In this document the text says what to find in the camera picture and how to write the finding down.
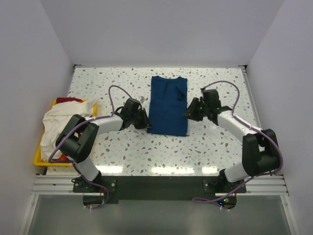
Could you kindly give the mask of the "blue Mickey Mouse t-shirt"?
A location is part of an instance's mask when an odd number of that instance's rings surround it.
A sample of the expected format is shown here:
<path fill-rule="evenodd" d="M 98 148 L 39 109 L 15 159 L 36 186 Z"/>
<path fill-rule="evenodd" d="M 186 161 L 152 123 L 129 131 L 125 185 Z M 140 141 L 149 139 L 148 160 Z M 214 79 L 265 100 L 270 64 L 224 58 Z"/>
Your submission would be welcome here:
<path fill-rule="evenodd" d="M 188 119 L 183 115 L 187 110 L 187 92 L 186 78 L 152 77 L 148 116 L 152 128 L 148 128 L 147 133 L 187 136 Z"/>

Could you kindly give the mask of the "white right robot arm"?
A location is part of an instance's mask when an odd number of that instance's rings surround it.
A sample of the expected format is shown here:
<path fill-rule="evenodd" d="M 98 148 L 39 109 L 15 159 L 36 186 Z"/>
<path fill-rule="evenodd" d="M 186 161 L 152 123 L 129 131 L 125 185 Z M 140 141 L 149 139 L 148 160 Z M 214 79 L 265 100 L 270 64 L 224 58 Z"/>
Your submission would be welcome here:
<path fill-rule="evenodd" d="M 201 90 L 200 98 L 193 98 L 184 116 L 190 120 L 202 121 L 207 118 L 216 126 L 228 130 L 242 144 L 242 159 L 239 163 L 219 172 L 218 187 L 230 192 L 235 182 L 247 177 L 273 173 L 283 164 L 273 130 L 263 130 L 234 114 L 228 106 L 222 106 L 215 89 Z"/>

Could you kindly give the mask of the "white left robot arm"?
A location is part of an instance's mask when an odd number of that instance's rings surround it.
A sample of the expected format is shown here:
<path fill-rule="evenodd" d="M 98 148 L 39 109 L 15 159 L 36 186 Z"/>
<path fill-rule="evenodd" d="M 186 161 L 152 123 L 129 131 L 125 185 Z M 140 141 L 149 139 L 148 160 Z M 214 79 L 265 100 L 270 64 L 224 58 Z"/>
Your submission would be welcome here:
<path fill-rule="evenodd" d="M 135 129 L 152 128 L 146 110 L 133 98 L 128 98 L 124 106 L 118 107 L 109 116 L 87 118 L 73 115 L 58 136 L 49 159 L 58 150 L 61 151 L 85 179 L 85 188 L 96 192 L 101 188 L 101 173 L 90 157 L 96 137 L 127 129 L 131 125 Z"/>

